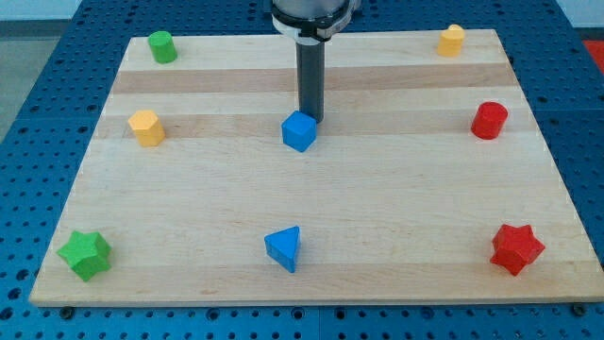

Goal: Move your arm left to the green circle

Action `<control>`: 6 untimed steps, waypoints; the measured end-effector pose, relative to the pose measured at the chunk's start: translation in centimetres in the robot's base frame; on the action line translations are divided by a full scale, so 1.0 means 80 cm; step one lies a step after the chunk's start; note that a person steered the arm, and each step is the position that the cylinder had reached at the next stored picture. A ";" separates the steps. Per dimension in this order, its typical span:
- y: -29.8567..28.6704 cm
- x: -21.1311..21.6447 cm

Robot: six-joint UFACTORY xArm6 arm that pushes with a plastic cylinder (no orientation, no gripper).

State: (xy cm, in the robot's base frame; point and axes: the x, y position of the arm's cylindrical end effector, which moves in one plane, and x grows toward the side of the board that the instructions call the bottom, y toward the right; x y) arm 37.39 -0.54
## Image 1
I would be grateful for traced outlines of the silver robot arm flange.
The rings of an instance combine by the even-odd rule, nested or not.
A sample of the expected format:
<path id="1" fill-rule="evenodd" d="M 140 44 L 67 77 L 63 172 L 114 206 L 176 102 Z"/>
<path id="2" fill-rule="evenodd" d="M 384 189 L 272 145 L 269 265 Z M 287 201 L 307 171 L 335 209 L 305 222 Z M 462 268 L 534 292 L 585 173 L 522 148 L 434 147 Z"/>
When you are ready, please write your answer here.
<path id="1" fill-rule="evenodd" d="M 303 45 L 324 43 L 351 21 L 361 0 L 272 0 L 273 26 Z"/>

